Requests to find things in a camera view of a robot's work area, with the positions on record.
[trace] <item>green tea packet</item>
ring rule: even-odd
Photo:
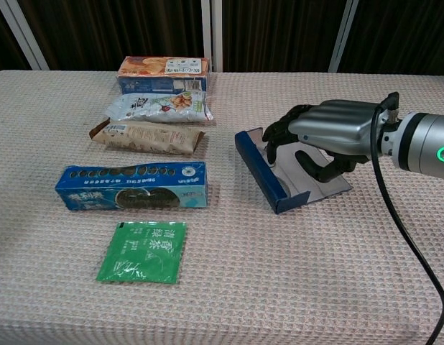
[[[119,223],[96,280],[175,284],[186,230],[177,222]]]

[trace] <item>black cable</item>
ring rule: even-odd
[[[442,327],[444,326],[444,289],[441,286],[439,280],[437,279],[435,273],[431,269],[430,265],[426,261],[426,259],[423,257],[420,250],[417,248],[417,245],[415,244],[412,237],[407,232],[404,224],[401,221],[401,218],[396,212],[396,209],[394,208],[394,205],[392,203],[391,198],[389,197],[387,187],[385,186],[385,182],[383,180],[383,177],[381,176],[381,170],[380,170],[380,164],[379,164],[379,151],[377,148],[377,124],[379,122],[379,116],[380,114],[386,110],[386,106],[383,106],[384,103],[387,103],[389,99],[385,99],[385,101],[381,102],[379,106],[376,107],[374,115],[372,116],[372,123],[371,123],[371,158],[372,158],[372,166],[374,167],[375,177],[377,180],[377,183],[379,184],[379,189],[381,196],[383,197],[383,200],[385,201],[389,213],[392,215],[393,221],[395,222],[397,228],[401,232],[401,235],[404,237],[404,240],[409,245],[410,249],[414,252],[415,256],[417,257],[420,264],[422,264],[423,269],[426,271],[428,277],[431,279],[431,282],[435,286],[436,290],[438,291],[438,294],[440,296],[441,302],[443,303],[443,310],[440,314],[439,320],[436,323],[436,327],[431,333],[430,338],[426,342],[427,345],[431,345],[435,342],[436,338],[438,337],[438,334]]]

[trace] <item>cracker box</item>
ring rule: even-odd
[[[208,59],[126,56],[117,78],[122,93],[206,92]]]
[[[67,167],[56,185],[69,210],[207,206],[204,162]]]

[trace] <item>beige waffle tablecloth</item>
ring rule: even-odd
[[[235,133],[296,104],[401,95],[444,114],[444,77],[214,73],[204,209],[69,212],[66,165],[189,160],[106,149],[88,131],[119,95],[114,72],[0,72],[0,344],[423,344],[440,299],[389,217],[370,164],[353,190],[275,215]],[[381,167],[444,285],[444,180]],[[176,285],[95,281],[119,221],[185,221]],[[437,344],[444,344],[444,329]]]

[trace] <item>curtain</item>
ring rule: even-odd
[[[29,69],[29,63],[0,11],[0,70]]]
[[[52,70],[118,70],[126,55],[203,56],[200,0],[18,0]]]
[[[346,0],[223,0],[223,69],[327,72]]]
[[[339,71],[444,75],[444,0],[360,0]]]

